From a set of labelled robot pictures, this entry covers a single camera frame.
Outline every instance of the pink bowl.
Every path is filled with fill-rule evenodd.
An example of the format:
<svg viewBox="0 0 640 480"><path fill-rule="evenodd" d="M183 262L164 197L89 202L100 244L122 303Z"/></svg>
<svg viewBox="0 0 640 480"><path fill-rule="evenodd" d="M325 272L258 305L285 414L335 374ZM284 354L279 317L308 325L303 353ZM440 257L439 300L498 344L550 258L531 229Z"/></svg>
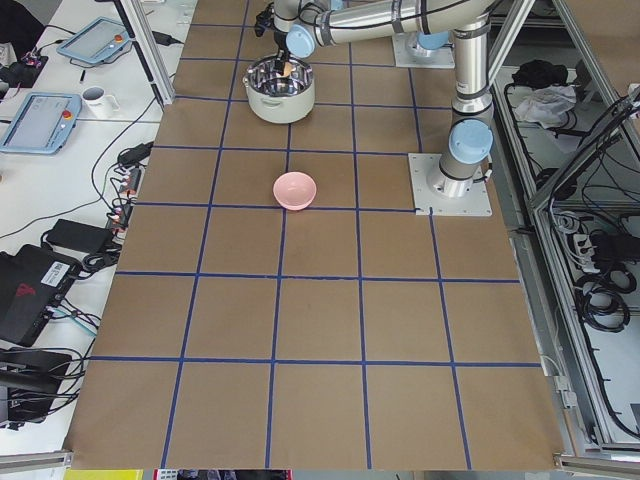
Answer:
<svg viewBox="0 0 640 480"><path fill-rule="evenodd" d="M287 210L302 210L316 196L316 183L306 173L289 172L278 177L273 184L273 195Z"/></svg>

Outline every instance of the blue joint cap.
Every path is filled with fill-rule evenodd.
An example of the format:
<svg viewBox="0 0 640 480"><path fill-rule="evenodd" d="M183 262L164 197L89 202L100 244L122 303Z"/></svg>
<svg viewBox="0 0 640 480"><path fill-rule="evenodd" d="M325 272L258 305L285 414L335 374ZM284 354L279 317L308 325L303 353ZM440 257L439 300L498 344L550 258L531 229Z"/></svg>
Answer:
<svg viewBox="0 0 640 480"><path fill-rule="evenodd" d="M438 50L449 41L449 32L440 33L420 33L418 34L418 45L425 50Z"/></svg>
<svg viewBox="0 0 640 480"><path fill-rule="evenodd" d="M293 25L287 33L287 48L298 58L306 58L316 49L316 41L302 25Z"/></svg>
<svg viewBox="0 0 640 480"><path fill-rule="evenodd" d="M460 163L473 165L489 155L493 133L480 120L464 120L451 130L449 150Z"/></svg>

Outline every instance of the white pot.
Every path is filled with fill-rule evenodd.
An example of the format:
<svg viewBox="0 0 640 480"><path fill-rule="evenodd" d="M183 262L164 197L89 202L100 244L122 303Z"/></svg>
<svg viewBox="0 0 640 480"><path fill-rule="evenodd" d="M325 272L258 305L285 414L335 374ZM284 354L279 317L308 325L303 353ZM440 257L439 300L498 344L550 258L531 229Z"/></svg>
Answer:
<svg viewBox="0 0 640 480"><path fill-rule="evenodd" d="M251 110L271 123L293 123L304 118L315 103L315 83L311 67L290 59L288 77L275 71L275 56L258 60L243 78Z"/></svg>

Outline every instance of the black cloth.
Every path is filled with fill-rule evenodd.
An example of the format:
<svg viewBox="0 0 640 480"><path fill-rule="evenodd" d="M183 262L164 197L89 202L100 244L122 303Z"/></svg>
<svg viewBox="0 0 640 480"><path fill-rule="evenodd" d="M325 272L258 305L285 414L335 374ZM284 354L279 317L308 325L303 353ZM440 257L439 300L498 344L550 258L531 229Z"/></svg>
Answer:
<svg viewBox="0 0 640 480"><path fill-rule="evenodd" d="M564 65L553 65L545 60L533 60L520 66L512 75L517 85L526 85L534 90L551 85L566 85L569 72Z"/></svg>
<svg viewBox="0 0 640 480"><path fill-rule="evenodd" d="M11 43L20 59L36 46L44 25L15 0L0 0L0 43Z"/></svg>

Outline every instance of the red logo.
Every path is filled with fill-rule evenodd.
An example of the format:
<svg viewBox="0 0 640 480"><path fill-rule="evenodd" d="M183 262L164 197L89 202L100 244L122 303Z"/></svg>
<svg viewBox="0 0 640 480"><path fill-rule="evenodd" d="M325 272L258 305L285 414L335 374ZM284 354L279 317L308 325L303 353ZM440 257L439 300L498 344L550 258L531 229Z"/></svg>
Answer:
<svg viewBox="0 0 640 480"><path fill-rule="evenodd" d="M21 283L18 285L18 290L16 291L16 297L26 297L27 295L35 295L36 291L31 285L27 285L26 283Z"/></svg>

